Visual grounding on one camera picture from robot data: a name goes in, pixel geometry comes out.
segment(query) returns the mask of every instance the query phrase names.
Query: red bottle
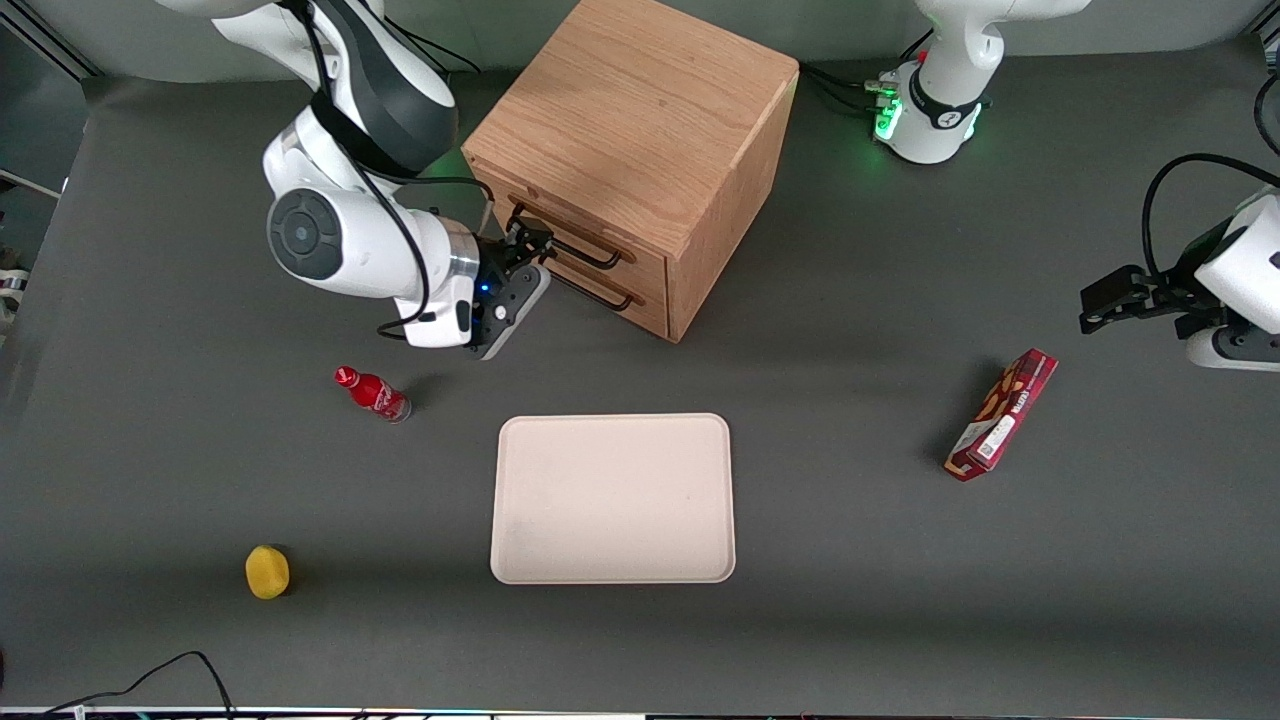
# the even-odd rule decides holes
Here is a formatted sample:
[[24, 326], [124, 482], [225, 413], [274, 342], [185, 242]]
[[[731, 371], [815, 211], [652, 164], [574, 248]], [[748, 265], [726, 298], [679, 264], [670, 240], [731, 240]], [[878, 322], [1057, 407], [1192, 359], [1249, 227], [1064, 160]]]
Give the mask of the red bottle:
[[390, 423], [403, 423], [413, 413], [413, 404], [404, 393], [387, 384], [378, 375], [360, 374], [343, 365], [333, 374], [333, 379], [351, 392], [356, 405], [381, 415]]

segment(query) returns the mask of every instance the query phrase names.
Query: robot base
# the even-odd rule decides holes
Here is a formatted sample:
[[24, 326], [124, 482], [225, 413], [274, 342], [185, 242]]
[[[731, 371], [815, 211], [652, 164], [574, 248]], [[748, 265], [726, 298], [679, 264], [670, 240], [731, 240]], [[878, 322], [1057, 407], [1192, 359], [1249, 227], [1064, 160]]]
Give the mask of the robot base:
[[974, 123], [982, 105], [969, 113], [969, 117], [957, 117], [956, 124], [947, 129], [933, 127], [929, 115], [911, 101], [910, 94], [904, 92], [911, 76], [919, 70], [920, 64], [915, 60], [905, 63], [895, 70], [881, 73], [881, 83], [897, 86], [897, 92], [876, 118], [876, 129], [872, 137], [888, 145], [904, 160], [920, 165], [936, 165], [950, 160], [966, 140], [973, 137]]

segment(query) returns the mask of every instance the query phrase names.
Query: red box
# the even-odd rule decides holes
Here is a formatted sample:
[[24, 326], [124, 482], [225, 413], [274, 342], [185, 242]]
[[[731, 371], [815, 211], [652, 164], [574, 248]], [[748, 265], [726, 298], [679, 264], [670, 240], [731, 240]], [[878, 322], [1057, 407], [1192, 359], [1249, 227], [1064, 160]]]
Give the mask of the red box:
[[951, 448], [951, 456], [942, 464], [947, 473], [969, 482], [993, 470], [1055, 368], [1057, 360], [1039, 350], [1028, 350], [1014, 360], [987, 393], [982, 410], [965, 428], [960, 442]]

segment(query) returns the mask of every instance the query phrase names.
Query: yellow sponge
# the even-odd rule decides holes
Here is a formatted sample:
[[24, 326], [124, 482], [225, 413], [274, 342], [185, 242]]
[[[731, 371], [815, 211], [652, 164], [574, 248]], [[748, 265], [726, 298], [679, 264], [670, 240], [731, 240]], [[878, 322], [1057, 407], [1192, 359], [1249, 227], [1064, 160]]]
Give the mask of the yellow sponge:
[[260, 544], [244, 560], [248, 589], [259, 600], [279, 597], [289, 587], [289, 561], [269, 544]]

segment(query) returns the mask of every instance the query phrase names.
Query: bottle label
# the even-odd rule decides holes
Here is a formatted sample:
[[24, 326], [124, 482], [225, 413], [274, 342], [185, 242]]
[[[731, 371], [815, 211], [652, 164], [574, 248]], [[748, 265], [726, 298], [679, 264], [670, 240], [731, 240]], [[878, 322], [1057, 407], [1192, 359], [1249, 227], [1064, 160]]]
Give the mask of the bottle label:
[[404, 396], [392, 389], [385, 382], [378, 388], [378, 397], [374, 398], [374, 406], [370, 407], [374, 413], [378, 413], [388, 420], [398, 420], [404, 410]]

